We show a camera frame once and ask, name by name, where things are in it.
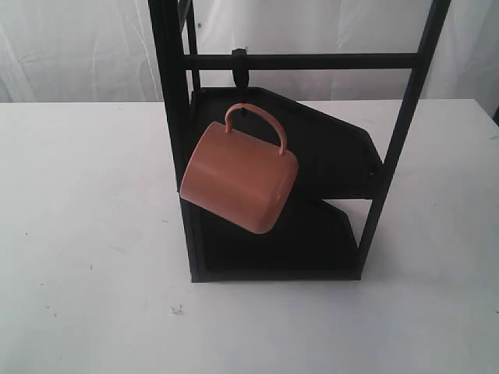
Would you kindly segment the terracotta ceramic mug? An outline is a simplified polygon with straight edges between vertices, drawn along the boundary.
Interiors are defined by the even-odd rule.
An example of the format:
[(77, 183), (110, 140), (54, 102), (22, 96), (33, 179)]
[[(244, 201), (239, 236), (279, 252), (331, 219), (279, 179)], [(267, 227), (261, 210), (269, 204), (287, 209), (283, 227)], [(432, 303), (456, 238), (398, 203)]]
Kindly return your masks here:
[[(232, 116), (246, 110), (261, 117), (279, 145), (240, 132)], [(280, 122), (252, 104), (233, 104), (224, 122), (212, 122), (200, 137), (182, 178), (179, 195), (254, 234), (269, 232), (295, 183), (298, 160), (288, 150)]]

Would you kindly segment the black metal shelf rack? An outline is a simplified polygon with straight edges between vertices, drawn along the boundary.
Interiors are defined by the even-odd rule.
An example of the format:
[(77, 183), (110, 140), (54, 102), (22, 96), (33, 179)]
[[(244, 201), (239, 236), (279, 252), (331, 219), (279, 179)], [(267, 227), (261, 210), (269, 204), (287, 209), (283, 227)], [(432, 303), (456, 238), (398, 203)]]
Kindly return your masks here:
[[(191, 280), (361, 278), (446, 19), (412, 53), (197, 51), (193, 3), (148, 4)], [(385, 157), (370, 134), (249, 85), (253, 70), (409, 69)]]

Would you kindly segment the white backdrop curtain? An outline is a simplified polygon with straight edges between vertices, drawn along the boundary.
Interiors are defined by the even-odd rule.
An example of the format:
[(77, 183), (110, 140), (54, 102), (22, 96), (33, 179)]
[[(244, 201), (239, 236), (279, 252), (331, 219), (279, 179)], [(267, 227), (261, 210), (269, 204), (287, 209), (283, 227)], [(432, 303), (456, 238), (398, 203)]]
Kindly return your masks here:
[[(196, 1), (201, 54), (401, 53), (417, 49), (428, 1)], [(398, 99), (405, 70), (256, 71), (250, 82), (295, 100)], [(498, 105), (498, 4), (454, 1), (425, 98)], [(160, 101), (145, 1), (4, 1), (1, 99)]]

